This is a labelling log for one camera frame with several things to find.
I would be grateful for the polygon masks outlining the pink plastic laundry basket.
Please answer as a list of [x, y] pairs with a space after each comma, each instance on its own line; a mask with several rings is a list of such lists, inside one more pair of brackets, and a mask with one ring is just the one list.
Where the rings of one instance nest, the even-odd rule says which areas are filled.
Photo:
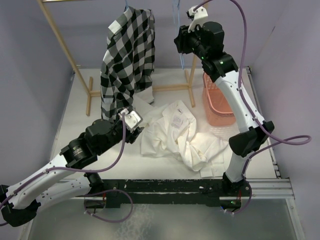
[[221, 90], [204, 72], [202, 100], [207, 122], [214, 127], [230, 126], [236, 118]]

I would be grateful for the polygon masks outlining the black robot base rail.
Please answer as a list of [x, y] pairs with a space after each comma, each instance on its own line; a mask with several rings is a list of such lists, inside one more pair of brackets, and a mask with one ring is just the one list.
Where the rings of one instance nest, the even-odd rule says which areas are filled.
[[249, 197], [248, 182], [224, 179], [103, 179], [81, 197], [106, 196], [106, 208], [122, 204], [204, 205], [239, 208], [239, 197]]

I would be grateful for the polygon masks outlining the wooden clothes rack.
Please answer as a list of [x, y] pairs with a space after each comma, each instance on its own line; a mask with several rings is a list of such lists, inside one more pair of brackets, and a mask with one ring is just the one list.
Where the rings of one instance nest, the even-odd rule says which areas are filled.
[[[101, 66], [107, 47], [107, 28], [125, 9], [123, 0], [40, 0], [45, 19], [53, 30], [62, 51], [75, 72], [80, 69], [97, 69]], [[155, 67], [162, 72], [171, 69], [178, 75], [176, 81], [157, 83], [158, 92], [188, 91], [192, 106], [200, 100], [203, 87], [200, 70], [194, 77], [187, 69], [178, 70], [178, 59], [173, 41], [174, 22], [169, 15], [169, 0], [130, 0], [130, 7], [150, 9], [155, 16], [156, 58]]]

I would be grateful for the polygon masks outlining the light blue wire hanger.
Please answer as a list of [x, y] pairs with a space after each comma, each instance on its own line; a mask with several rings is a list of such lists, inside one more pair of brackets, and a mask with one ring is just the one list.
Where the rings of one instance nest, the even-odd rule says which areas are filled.
[[181, 69], [185, 69], [185, 57], [182, 50], [183, 42], [182, 42], [182, 33], [181, 33], [181, 19], [180, 19], [180, 0], [173, 0], [172, 1], [172, 14], [173, 14], [173, 24], [175, 27], [175, 32], [177, 34], [177, 40], [174, 40], [175, 45], [177, 47], [180, 59]]

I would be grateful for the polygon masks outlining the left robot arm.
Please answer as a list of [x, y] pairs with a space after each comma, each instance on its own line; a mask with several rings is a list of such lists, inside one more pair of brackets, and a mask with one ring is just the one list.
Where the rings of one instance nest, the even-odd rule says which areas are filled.
[[[119, 162], [125, 144], [133, 144], [142, 130], [125, 119], [114, 123], [102, 119], [93, 122], [31, 176], [14, 185], [1, 185], [0, 212], [4, 220], [1, 226], [22, 226], [41, 210], [73, 197], [117, 192], [116, 187], [107, 189], [99, 174]], [[121, 143], [120, 152], [110, 166], [101, 170], [85, 169], [118, 143]]]

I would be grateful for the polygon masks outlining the black white checkered shirt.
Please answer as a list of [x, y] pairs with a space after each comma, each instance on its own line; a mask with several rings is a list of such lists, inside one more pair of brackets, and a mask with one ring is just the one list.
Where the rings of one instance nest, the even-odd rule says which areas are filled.
[[155, 18], [150, 9], [131, 6], [108, 26], [100, 69], [101, 117], [113, 122], [134, 97], [154, 101]]

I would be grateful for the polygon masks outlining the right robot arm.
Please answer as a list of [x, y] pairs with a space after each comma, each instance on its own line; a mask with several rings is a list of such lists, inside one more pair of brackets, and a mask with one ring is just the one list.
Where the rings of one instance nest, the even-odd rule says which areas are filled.
[[245, 183], [245, 171], [249, 157], [265, 143], [275, 129], [272, 121], [265, 121], [251, 101], [244, 86], [240, 86], [242, 74], [233, 57], [224, 52], [222, 26], [217, 22], [197, 25], [190, 31], [187, 25], [179, 28], [174, 39], [180, 54], [195, 54], [204, 72], [226, 98], [238, 126], [239, 133], [230, 137], [231, 160], [222, 176], [225, 192], [235, 192]]

